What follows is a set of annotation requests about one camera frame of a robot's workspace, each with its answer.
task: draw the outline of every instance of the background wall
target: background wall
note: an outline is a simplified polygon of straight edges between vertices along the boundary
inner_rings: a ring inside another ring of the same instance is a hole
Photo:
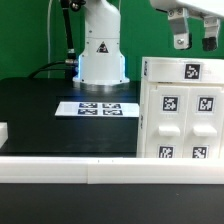
[[[108,0],[118,7],[119,0]],[[47,63],[48,0],[2,0],[0,2],[0,79],[24,77]],[[167,15],[158,13],[149,0],[122,0],[121,52],[126,57],[126,75],[139,80],[142,56],[224,58],[224,30],[219,49],[202,51],[203,23],[190,20],[193,48],[177,51]],[[84,48],[84,12],[71,12],[73,38],[77,53]],[[51,16],[52,60],[66,58],[63,17],[58,0],[54,0]]]

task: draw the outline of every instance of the white edge rail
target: white edge rail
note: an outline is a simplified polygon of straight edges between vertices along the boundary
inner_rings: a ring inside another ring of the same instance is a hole
[[[224,160],[0,157],[0,183],[224,184]]]

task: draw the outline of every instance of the white panel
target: white panel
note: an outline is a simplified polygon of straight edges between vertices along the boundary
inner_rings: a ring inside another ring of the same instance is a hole
[[[142,77],[149,82],[178,82],[191,85],[224,84],[224,60],[144,57]]]
[[[141,82],[141,98],[139,109],[139,122],[138,122],[138,143],[137,143],[137,157],[145,157],[145,144],[148,122],[148,106],[149,106],[149,93],[150,84],[142,79]]]
[[[151,88],[147,116],[145,157],[182,157],[188,87]]]
[[[219,87],[191,87],[184,157],[218,158],[223,129],[224,92]]]

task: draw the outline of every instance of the white block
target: white block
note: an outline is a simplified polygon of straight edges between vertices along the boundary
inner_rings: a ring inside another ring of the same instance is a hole
[[[217,137],[217,130],[210,125],[198,125],[193,128],[193,132],[198,137]]]
[[[224,60],[144,57],[142,78],[149,82],[224,84]]]
[[[168,126],[159,126],[159,135],[160,136],[180,136],[180,129],[178,127],[168,125]]]
[[[0,148],[8,139],[7,123],[0,123]]]

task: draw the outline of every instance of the black tabletop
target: black tabletop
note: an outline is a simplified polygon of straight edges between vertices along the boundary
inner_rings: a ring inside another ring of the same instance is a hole
[[[61,79],[0,81],[0,122],[8,141],[0,155],[135,157],[138,118],[55,117],[60,101],[139,102],[139,83],[108,93],[73,88]]]
[[[139,102],[139,85],[99,94],[64,80],[0,81],[1,155],[127,156],[137,144],[135,118],[55,118],[61,101]],[[0,184],[0,223],[221,224],[223,185]]]

